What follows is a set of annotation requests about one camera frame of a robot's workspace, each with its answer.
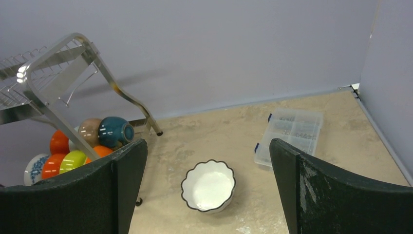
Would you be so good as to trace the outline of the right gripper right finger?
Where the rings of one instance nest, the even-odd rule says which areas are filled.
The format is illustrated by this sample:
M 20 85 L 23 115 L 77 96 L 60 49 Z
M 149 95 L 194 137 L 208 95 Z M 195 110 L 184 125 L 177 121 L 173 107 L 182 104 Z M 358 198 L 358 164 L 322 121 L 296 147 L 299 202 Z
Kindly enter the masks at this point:
M 412 187 L 352 173 L 280 138 L 269 152 L 291 234 L 412 233 Z

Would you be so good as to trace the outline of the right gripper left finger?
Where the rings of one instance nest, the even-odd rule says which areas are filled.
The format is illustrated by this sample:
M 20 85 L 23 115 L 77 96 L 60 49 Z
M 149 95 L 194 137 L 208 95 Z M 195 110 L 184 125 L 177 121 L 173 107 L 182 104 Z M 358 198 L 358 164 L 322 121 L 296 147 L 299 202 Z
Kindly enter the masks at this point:
M 128 233 L 147 157 L 140 139 L 32 186 L 1 188 L 1 233 Z

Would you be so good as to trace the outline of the white fluted bowl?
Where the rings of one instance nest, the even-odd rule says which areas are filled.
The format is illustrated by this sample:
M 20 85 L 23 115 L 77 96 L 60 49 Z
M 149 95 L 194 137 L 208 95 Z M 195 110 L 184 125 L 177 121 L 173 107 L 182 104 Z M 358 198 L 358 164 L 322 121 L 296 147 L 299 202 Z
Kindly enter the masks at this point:
M 231 203 L 236 185 L 235 172 L 226 162 L 198 162 L 181 182 L 181 199 L 191 210 L 218 213 Z

